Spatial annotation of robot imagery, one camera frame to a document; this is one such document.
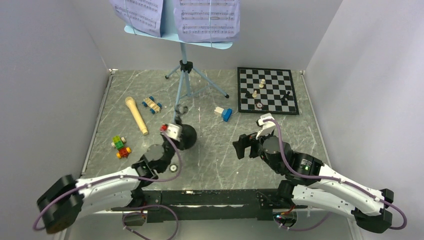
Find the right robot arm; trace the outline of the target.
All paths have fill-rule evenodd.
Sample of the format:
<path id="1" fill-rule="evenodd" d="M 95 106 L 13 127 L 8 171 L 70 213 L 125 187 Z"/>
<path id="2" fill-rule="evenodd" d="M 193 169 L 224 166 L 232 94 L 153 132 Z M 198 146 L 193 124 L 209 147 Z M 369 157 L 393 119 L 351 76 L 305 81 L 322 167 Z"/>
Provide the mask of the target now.
<path id="1" fill-rule="evenodd" d="M 270 134 L 242 134 L 232 145 L 238 159 L 259 157 L 275 173 L 284 176 L 276 192 L 282 208 L 308 206 L 337 213 L 369 232 L 381 234 L 392 225 L 393 215 L 387 210 L 394 200 L 393 191 L 361 185 L 333 170 L 321 160 L 291 149 L 287 142 Z"/>

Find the light blue music stand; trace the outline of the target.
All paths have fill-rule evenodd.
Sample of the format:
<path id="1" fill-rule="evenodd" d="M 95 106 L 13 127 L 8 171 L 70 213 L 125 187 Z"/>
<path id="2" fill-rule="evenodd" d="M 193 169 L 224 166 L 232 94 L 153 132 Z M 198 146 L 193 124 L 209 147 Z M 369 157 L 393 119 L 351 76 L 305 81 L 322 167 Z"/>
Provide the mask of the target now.
<path id="1" fill-rule="evenodd" d="M 135 28 L 129 26 L 126 24 L 124 30 L 126 33 L 131 33 L 134 35 L 139 36 L 145 36 L 145 37 L 152 37 L 156 39 L 161 40 L 168 40 L 173 42 L 178 42 L 180 44 L 181 49 L 181 57 L 182 59 L 179 62 L 179 65 L 174 68 L 169 74 L 165 76 L 166 79 L 172 76 L 173 73 L 176 71 L 180 71 L 180 79 L 179 79 L 179 86 L 177 90 L 176 100 L 175 104 L 179 104 L 180 99 L 182 99 L 181 90 L 183 86 L 186 86 L 186 96 L 191 97 L 195 93 L 191 90 L 190 85 L 190 73 L 191 71 L 195 71 L 197 74 L 199 74 L 204 80 L 208 82 L 208 85 L 210 87 L 214 87 L 216 90 L 218 90 L 221 94 L 223 94 L 226 98 L 229 98 L 230 96 L 219 86 L 217 86 L 212 80 L 210 80 L 205 74 L 203 74 L 199 69 L 197 69 L 193 62 L 188 61 L 187 59 L 187 51 L 186 51 L 186 44 L 192 44 L 192 45 L 198 45 L 202 47 L 211 47 L 211 48 L 218 48 L 218 49 L 228 49 L 232 46 L 233 42 L 215 42 L 215 43 L 208 43 L 208 42 L 184 42 L 179 39 L 179 36 L 177 34 L 177 28 L 175 24 L 175 17 L 174 17 L 174 0 L 164 0 L 163 2 L 163 8 L 162 8 L 162 15 L 161 15 L 161 25 L 160 25 L 160 33 L 161 37 L 155 37 L 152 35 L 149 35 L 147 33 L 141 32 L 139 30 L 136 30 Z"/>

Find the gold toy microphone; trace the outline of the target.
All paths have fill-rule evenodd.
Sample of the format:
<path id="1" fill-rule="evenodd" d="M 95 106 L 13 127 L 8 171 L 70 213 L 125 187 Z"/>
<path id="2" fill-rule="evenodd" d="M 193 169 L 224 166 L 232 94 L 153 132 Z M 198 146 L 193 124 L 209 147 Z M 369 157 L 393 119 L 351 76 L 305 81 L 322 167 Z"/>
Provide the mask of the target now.
<path id="1" fill-rule="evenodd" d="M 125 105 L 129 108 L 141 133 L 144 136 L 148 135 L 149 134 L 148 128 L 138 110 L 136 101 L 132 97 L 128 96 L 125 98 Z"/>

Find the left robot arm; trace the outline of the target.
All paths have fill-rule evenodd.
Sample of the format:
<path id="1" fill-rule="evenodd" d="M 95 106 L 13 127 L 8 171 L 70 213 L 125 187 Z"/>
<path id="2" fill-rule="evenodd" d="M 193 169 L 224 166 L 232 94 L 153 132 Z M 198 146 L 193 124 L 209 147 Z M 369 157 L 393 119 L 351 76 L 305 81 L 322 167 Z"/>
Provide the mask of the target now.
<path id="1" fill-rule="evenodd" d="M 107 208 L 139 209 L 144 203 L 143 188 L 176 179 L 181 169 L 165 179 L 160 179 L 158 174 L 171 165 L 174 156 L 181 162 L 181 151 L 197 141 L 196 132 L 180 135 L 162 132 L 161 136 L 163 143 L 158 145 L 158 151 L 149 149 L 138 162 L 123 170 L 94 178 L 76 179 L 71 174 L 60 177 L 37 199 L 39 215 L 33 230 L 55 234 L 79 218 Z"/>

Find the black microphone stand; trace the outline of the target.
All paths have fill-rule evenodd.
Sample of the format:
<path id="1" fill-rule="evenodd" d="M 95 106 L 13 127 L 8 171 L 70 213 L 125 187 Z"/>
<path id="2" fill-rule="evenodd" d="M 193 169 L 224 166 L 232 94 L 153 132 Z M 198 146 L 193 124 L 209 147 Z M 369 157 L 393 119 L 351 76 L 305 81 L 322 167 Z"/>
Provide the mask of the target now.
<path id="1" fill-rule="evenodd" d="M 179 150 L 188 150 L 192 148 L 197 141 L 197 132 L 194 127 L 182 122 L 182 116 L 188 113 L 188 107 L 177 104 L 175 106 L 174 122 L 181 127 L 181 135 L 179 137 L 177 148 Z"/>

